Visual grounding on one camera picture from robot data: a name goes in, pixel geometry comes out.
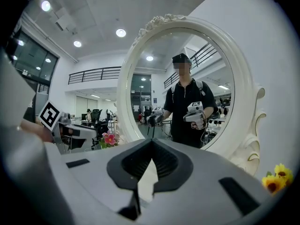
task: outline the window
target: window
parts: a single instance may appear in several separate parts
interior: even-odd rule
[[[14,53],[14,67],[51,81],[58,58],[23,32],[18,39],[19,45]]]

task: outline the black cap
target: black cap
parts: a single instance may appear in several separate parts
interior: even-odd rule
[[[172,62],[173,63],[185,63],[185,62],[190,62],[190,59],[188,58],[187,55],[184,53],[178,54],[175,57],[172,57]]]

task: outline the person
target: person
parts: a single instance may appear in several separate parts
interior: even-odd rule
[[[179,82],[167,91],[163,120],[167,119],[171,113],[172,140],[188,146],[201,148],[203,144],[203,133],[207,119],[218,111],[214,96],[209,86],[202,82],[202,91],[197,86],[197,82],[191,77],[190,69],[192,61],[187,55],[181,53],[172,58],[173,66],[179,75]],[[204,115],[202,117],[201,126],[198,127],[195,122],[185,122],[183,117],[188,112],[188,106],[192,102],[202,102]]]
[[[92,121],[92,116],[91,116],[91,110],[88,108],[88,110],[86,111],[87,112],[87,121]]]

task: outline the ornate white mirror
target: ornate white mirror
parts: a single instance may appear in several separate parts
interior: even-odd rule
[[[198,51],[194,50],[193,54],[187,44],[195,44],[195,41]],[[254,83],[247,61],[230,35],[197,18],[157,16],[140,30],[125,58],[118,81],[117,107],[121,134],[127,142],[152,137],[151,134],[154,137],[155,133],[149,133],[149,128],[143,125],[144,121],[138,115],[147,117],[148,109],[163,107],[166,93],[178,82],[179,75],[169,69],[170,75],[164,76],[167,79],[157,84],[161,89],[154,90],[151,88],[151,77],[139,74],[138,68],[151,68],[151,63],[172,68],[172,56],[180,53],[192,60],[191,76],[210,87],[218,107],[216,111],[220,113],[218,115],[214,111],[215,117],[207,120],[202,149],[217,153],[254,174],[259,165],[256,126],[258,119],[265,116],[263,111],[256,110],[256,101],[264,96],[264,89]],[[207,64],[214,66],[209,73],[205,70]],[[139,80],[145,82],[145,86],[138,83]],[[169,129],[167,125],[161,129],[166,139],[172,136]]]

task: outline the mirror frame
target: mirror frame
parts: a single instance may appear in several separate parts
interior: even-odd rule
[[[130,89],[132,76],[146,43],[170,33],[170,30],[192,31],[210,42],[220,53],[226,65],[231,67],[234,80],[234,103],[230,119],[226,120],[217,136],[202,147],[229,159],[238,167],[254,175],[259,166],[260,149],[257,125],[265,117],[263,110],[256,108],[258,99],[265,90],[253,82],[250,66],[234,39],[217,26],[198,18],[167,14],[156,16],[140,29],[123,62],[117,89],[118,132],[125,142],[143,139],[133,117]]]

